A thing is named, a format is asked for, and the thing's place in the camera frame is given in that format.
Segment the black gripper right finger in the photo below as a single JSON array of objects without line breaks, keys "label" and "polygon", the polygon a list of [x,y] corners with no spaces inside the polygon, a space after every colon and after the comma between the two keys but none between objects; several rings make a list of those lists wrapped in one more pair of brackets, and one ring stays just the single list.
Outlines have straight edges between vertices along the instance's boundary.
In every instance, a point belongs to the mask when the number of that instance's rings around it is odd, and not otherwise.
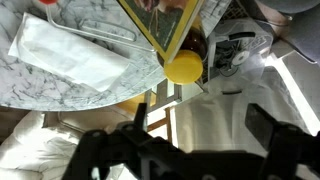
[{"label": "black gripper right finger", "polygon": [[274,134],[280,128],[281,123],[258,104],[250,103],[247,106],[245,126],[260,145],[265,150],[269,150]]}]

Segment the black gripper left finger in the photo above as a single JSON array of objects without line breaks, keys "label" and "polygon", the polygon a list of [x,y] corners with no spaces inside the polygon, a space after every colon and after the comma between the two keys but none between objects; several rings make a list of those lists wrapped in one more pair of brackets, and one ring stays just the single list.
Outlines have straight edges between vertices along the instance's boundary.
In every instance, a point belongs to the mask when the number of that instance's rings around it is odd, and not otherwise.
[{"label": "black gripper left finger", "polygon": [[147,128],[146,115],[147,115],[147,104],[140,103],[138,105],[136,115],[134,118],[134,127],[136,130],[140,130],[140,131],[146,130]]}]

